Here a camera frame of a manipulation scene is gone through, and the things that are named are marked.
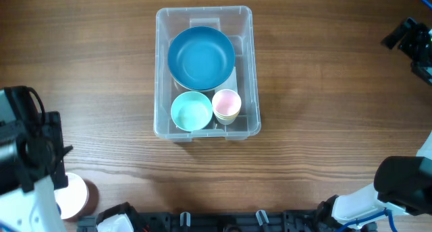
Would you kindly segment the lilac cup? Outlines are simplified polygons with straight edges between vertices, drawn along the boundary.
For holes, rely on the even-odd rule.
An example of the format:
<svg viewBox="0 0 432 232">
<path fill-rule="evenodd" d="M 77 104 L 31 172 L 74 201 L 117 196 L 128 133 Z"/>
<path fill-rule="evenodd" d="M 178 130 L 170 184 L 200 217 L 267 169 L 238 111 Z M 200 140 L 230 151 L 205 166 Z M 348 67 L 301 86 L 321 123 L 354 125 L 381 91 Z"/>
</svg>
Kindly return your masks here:
<svg viewBox="0 0 432 232">
<path fill-rule="evenodd" d="M 86 206 L 89 197 L 88 186 L 83 178 L 75 173 L 66 173 L 68 185 L 54 191 L 55 201 L 60 208 L 63 220 L 78 215 Z"/>
</svg>

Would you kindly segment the cream bowl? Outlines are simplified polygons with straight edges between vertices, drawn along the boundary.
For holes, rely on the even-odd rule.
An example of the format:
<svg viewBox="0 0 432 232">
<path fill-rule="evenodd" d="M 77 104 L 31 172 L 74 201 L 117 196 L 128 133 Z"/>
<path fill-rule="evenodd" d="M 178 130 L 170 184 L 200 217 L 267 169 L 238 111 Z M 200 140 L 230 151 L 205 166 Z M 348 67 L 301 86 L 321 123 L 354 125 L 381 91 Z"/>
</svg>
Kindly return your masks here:
<svg viewBox="0 0 432 232">
<path fill-rule="evenodd" d="M 179 83 L 175 78 L 172 78 L 172 80 L 173 80 L 173 85 L 174 85 L 175 89 L 178 90 L 178 91 L 183 91 L 183 92 L 185 92 L 185 91 L 210 92 L 210 91 L 214 90 L 214 88 L 205 89 L 205 90 L 188 88 L 188 87 L 182 85 L 181 83 Z"/>
</svg>

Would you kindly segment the mint green cup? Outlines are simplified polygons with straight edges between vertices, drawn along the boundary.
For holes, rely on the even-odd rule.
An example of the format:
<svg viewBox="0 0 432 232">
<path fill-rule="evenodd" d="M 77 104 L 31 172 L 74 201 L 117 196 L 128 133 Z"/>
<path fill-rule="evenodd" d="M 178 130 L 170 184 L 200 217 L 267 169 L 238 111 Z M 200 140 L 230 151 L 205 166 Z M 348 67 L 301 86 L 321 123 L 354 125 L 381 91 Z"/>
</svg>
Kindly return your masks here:
<svg viewBox="0 0 432 232">
<path fill-rule="evenodd" d="M 212 118 L 213 106 L 203 93 L 184 92 L 171 104 L 171 119 L 183 131 L 193 132 L 203 129 Z"/>
</svg>

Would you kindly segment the clear plastic storage container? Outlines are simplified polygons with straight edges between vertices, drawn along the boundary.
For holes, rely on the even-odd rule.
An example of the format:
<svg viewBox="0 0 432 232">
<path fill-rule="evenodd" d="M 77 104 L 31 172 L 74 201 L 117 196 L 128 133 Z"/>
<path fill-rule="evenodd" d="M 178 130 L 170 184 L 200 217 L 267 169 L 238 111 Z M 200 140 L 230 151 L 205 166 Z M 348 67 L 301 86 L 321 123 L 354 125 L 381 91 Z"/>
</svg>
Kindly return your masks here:
<svg viewBox="0 0 432 232">
<path fill-rule="evenodd" d="M 238 94 L 242 99 L 242 106 L 236 120 L 230 125 L 222 125 L 218 120 L 212 119 L 204 129 L 185 132 L 171 119 L 171 104 L 184 92 L 176 90 L 173 85 L 167 54 L 172 40 L 182 31 L 195 26 L 215 28 L 231 40 L 236 53 Z M 170 7 L 157 12 L 153 129 L 158 138 L 172 142 L 191 142 L 195 138 L 213 137 L 245 140 L 259 133 L 261 113 L 252 11 L 249 7 Z"/>
</svg>

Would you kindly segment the cream cup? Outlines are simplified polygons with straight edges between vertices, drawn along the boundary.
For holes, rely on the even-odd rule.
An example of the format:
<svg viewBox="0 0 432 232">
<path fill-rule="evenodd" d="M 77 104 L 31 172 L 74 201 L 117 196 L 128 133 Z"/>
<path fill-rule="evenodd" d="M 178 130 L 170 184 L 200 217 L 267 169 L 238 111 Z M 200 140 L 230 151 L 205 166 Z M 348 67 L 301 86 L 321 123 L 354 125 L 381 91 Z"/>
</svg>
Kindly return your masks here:
<svg viewBox="0 0 432 232">
<path fill-rule="evenodd" d="M 233 118 L 233 119 L 223 119 L 223 118 L 219 118 L 219 117 L 216 117 L 216 119 L 222 125 L 230 125 L 230 124 L 232 124 L 236 120 L 235 118 Z"/>
</svg>

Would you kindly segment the dark blue bowl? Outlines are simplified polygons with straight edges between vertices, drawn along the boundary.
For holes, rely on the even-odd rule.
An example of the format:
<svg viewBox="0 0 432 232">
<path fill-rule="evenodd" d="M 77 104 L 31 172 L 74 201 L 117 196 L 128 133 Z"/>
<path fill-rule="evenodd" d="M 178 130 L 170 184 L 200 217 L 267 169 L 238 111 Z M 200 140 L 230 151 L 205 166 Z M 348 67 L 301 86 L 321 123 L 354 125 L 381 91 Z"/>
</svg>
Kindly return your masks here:
<svg viewBox="0 0 432 232">
<path fill-rule="evenodd" d="M 167 54 L 172 77 L 188 88 L 199 90 L 216 88 L 224 83 L 235 62 L 231 40 L 208 26 L 196 26 L 179 33 Z"/>
</svg>

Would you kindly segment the pink cup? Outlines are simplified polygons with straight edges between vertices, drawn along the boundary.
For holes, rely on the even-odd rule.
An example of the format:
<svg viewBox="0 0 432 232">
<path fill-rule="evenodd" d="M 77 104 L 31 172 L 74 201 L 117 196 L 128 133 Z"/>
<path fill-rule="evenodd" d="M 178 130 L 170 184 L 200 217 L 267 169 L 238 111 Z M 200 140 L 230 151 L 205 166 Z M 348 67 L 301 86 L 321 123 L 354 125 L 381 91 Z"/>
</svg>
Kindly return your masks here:
<svg viewBox="0 0 432 232">
<path fill-rule="evenodd" d="M 212 99 L 213 111 L 223 117 L 231 117 L 240 112 L 242 99 L 240 95 L 230 89 L 223 89 L 215 93 Z"/>
</svg>

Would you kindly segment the yellow cup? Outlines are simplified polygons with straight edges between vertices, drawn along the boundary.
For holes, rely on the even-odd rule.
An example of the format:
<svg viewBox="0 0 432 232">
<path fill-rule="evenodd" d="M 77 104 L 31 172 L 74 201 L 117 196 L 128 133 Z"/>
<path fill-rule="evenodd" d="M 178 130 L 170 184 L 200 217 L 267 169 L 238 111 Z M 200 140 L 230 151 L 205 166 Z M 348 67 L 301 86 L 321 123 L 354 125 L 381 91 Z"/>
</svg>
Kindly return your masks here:
<svg viewBox="0 0 432 232">
<path fill-rule="evenodd" d="M 240 111 L 234 113 L 233 115 L 222 115 L 219 114 L 217 111 L 213 111 L 213 113 L 215 114 L 215 116 L 219 119 L 223 119 L 223 120 L 231 120 L 231 119 L 235 119 Z"/>
</svg>

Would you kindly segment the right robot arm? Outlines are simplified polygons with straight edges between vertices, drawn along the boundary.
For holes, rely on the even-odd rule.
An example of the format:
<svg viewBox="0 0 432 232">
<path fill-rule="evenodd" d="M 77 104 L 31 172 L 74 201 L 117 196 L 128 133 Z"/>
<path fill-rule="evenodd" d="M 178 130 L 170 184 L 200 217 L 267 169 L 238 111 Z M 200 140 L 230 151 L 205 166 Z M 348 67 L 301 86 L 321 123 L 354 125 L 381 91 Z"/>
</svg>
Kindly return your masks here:
<svg viewBox="0 0 432 232">
<path fill-rule="evenodd" d="M 382 45 L 398 47 L 411 59 L 411 71 L 431 83 L 431 29 L 406 18 Z M 358 191 L 334 196 L 316 209 L 315 231 L 360 231 L 387 218 L 392 230 L 395 216 L 431 214 L 431 138 L 415 156 L 389 156 L 377 169 L 374 181 Z"/>
</svg>

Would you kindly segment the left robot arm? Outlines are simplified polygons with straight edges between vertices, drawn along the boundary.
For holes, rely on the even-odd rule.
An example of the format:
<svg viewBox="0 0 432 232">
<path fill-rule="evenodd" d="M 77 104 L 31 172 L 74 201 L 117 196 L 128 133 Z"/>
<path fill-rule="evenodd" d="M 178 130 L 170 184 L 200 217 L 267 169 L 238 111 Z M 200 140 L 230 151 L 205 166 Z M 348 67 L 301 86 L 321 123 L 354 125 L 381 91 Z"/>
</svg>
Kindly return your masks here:
<svg viewBox="0 0 432 232">
<path fill-rule="evenodd" d="M 68 186 L 61 117 L 35 89 L 1 89 L 1 230 L 65 231 L 55 190 Z"/>
</svg>

